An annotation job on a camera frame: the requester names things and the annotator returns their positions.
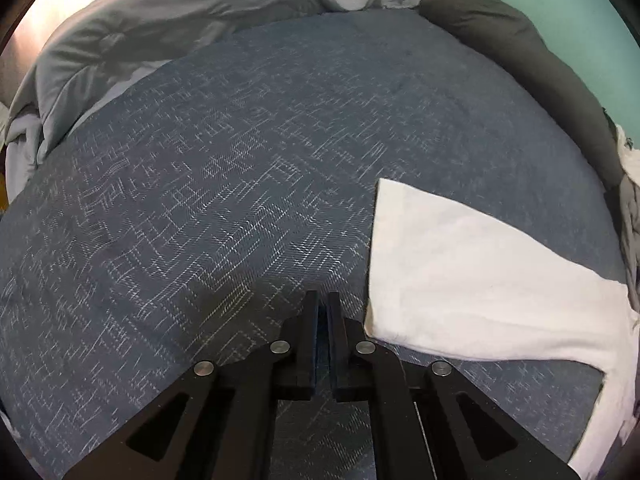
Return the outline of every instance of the mint green surface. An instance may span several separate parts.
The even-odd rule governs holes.
[[[628,137],[640,142],[640,47],[608,0],[503,0],[524,12]]]

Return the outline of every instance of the blue mattress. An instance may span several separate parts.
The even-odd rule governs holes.
[[[194,359],[277,336],[306,289],[361,318],[381,177],[624,283],[598,178],[500,67],[411,10],[252,28],[92,115],[2,218],[0,398],[24,447],[60,478]],[[599,371],[454,364],[569,459]],[[272,478],[372,478],[367,417],[323,375],[281,405]]]

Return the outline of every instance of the metal screw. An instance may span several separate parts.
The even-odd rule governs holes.
[[[360,341],[356,345],[356,352],[358,354],[373,354],[376,351],[376,345],[371,341]]]
[[[271,348],[271,351],[274,354],[286,354],[291,348],[291,345],[288,342],[280,339],[271,343],[271,346],[269,348]]]
[[[431,365],[431,370],[440,377],[446,377],[451,373],[451,365],[445,361],[436,361]]]
[[[193,373],[200,377],[206,377],[213,373],[213,368],[215,368],[215,366],[211,361],[200,361],[193,367]]]

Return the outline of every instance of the bed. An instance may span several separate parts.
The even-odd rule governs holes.
[[[361,319],[380,178],[625,283],[580,149],[416,10],[313,12],[154,68],[52,143],[0,222],[0,398],[48,478],[193,360],[232,362],[273,338],[305,290],[339,291]],[[599,370],[453,362],[569,460]],[[272,478],[374,478],[366,407],[332,403],[326,376],[320,390],[281,406]]]

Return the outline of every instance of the triangular cutout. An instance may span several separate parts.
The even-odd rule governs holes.
[[[174,436],[188,400],[187,394],[177,394],[154,418],[146,421],[129,437],[127,446],[160,462],[169,447],[171,437]]]
[[[492,460],[516,449],[517,441],[471,397],[467,394],[457,394],[456,400],[483,460]]]

